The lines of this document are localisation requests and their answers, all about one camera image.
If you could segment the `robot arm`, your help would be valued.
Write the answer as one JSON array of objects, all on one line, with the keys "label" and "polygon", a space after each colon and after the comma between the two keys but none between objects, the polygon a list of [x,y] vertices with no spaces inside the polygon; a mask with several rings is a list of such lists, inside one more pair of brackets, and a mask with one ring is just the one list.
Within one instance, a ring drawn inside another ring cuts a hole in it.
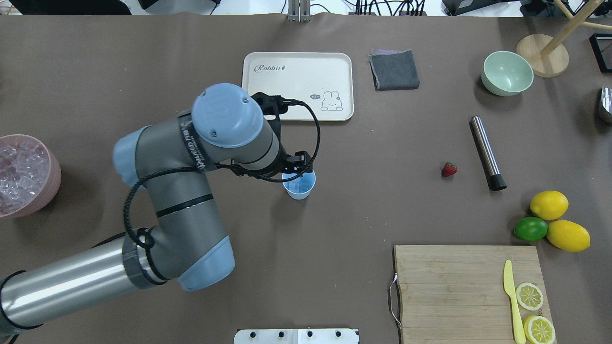
[{"label": "robot arm", "polygon": [[220,83],[206,88],[176,119],[120,139],[114,168],[131,187],[124,232],[77,255],[1,281],[1,341],[43,323],[177,279],[186,291],[210,287],[235,266],[230,237],[208,172],[280,183],[312,172],[317,151],[287,154],[280,115],[301,100],[249,95]]}]

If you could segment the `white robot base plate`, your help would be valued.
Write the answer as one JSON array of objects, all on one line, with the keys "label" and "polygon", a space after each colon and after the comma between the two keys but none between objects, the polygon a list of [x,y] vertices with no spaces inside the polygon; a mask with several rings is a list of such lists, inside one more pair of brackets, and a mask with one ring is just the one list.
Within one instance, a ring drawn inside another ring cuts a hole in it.
[{"label": "white robot base plate", "polygon": [[237,331],[234,344],[359,344],[358,329],[294,328],[243,329]]}]

